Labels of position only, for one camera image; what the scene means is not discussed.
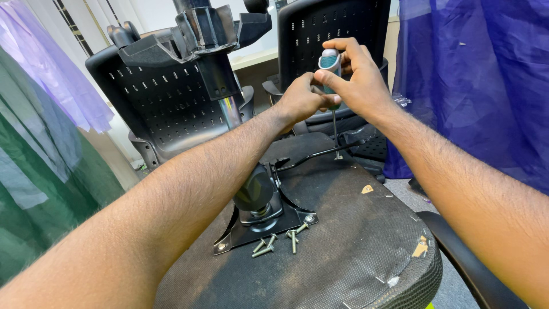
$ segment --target black mesh backrest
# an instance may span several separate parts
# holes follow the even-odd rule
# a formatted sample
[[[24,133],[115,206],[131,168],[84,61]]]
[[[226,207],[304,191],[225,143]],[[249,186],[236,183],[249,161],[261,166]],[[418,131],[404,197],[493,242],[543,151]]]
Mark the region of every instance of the black mesh backrest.
[[[378,67],[383,50],[390,0],[298,0],[278,12],[278,66],[281,90],[295,78],[318,69],[322,43],[355,37],[366,45]]]
[[[169,34],[169,29],[155,33],[162,36],[162,31]],[[160,163],[228,130],[196,62],[128,67],[117,52],[110,46],[92,56],[86,67],[135,136],[153,143]]]

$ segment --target forearm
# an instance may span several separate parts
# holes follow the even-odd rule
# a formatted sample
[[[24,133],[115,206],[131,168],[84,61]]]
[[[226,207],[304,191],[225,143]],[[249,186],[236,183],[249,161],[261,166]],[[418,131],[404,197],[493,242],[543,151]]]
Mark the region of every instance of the forearm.
[[[286,122],[271,108],[163,164],[0,290],[0,302],[6,308],[150,307],[165,272],[229,202]]]
[[[465,153],[395,104],[372,123],[476,256],[530,306],[549,306],[539,297],[549,293],[549,197]]]

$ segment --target screwdriver handle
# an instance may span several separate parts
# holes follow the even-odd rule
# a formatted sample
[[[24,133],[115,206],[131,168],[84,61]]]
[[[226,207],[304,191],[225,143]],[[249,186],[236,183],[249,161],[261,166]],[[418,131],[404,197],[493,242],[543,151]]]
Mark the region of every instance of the screwdriver handle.
[[[327,48],[322,52],[322,56],[318,59],[318,67],[323,70],[330,71],[335,75],[341,77],[341,55],[339,51],[334,48]],[[335,94],[335,91],[324,85],[324,93],[327,95]],[[341,104],[334,105],[328,108],[330,111],[337,110]]]

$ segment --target bolt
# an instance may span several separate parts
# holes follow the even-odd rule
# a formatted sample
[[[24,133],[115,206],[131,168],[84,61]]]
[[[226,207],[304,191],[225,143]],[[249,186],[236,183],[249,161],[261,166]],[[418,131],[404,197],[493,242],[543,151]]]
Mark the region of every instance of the bolt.
[[[266,247],[265,249],[263,249],[263,250],[261,250],[261,251],[259,251],[259,252],[257,252],[257,253],[252,254],[251,257],[255,258],[255,257],[258,257],[258,256],[260,256],[260,255],[263,255],[263,254],[265,254],[265,253],[267,253],[267,252],[271,252],[271,251],[272,251],[272,252],[275,251],[275,247],[273,247],[273,245],[270,245],[269,247]]]
[[[295,242],[295,230],[292,230],[292,253],[293,254],[298,253],[297,249],[295,248],[295,244],[296,244],[296,242]]]
[[[292,238],[291,232],[292,232],[292,231],[288,230],[288,231],[286,232],[286,237]],[[296,239],[295,239],[295,243],[296,243],[296,244],[299,244],[299,239],[296,238]]]
[[[263,238],[260,238],[259,240],[261,240],[261,242],[260,242],[259,245],[257,245],[257,247],[254,249],[254,253],[256,253],[259,249],[261,249],[261,247],[263,247],[263,246],[265,246],[265,245],[267,244]]]
[[[269,240],[269,243],[267,244],[267,247],[272,245],[273,242],[275,241],[275,239],[278,239],[278,237],[276,237],[276,234],[271,234],[271,240]]]
[[[299,229],[297,229],[297,231],[295,231],[296,234],[299,234],[299,232],[303,231],[304,229],[308,229],[309,228],[309,225],[307,224],[307,222],[303,222],[303,225],[299,227]]]

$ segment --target purple cloth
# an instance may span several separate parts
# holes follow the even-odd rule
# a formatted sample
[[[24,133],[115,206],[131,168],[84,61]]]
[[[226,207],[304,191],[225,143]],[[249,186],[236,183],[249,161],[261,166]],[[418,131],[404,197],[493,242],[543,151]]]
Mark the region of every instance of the purple cloth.
[[[113,112],[18,0],[0,3],[0,46],[44,88],[75,125],[99,133],[111,129]]]
[[[549,194],[549,2],[400,0],[393,93],[472,156]],[[388,143],[384,173],[412,173]]]

